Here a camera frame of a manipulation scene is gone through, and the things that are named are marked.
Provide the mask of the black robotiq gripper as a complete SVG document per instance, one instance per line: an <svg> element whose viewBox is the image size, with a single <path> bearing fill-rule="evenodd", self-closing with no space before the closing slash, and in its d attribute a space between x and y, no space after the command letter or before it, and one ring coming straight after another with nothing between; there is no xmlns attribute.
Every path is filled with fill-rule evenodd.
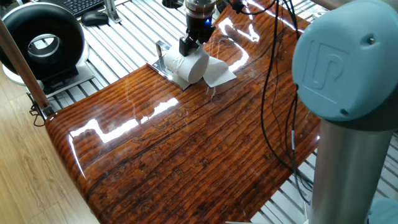
<svg viewBox="0 0 398 224"><path fill-rule="evenodd" d="M187 34L179 40L180 54L186 57L192 49L197 49L199 45L196 41L201 44L208 42L214 30L211 16L197 18L187 15Z"/></svg>

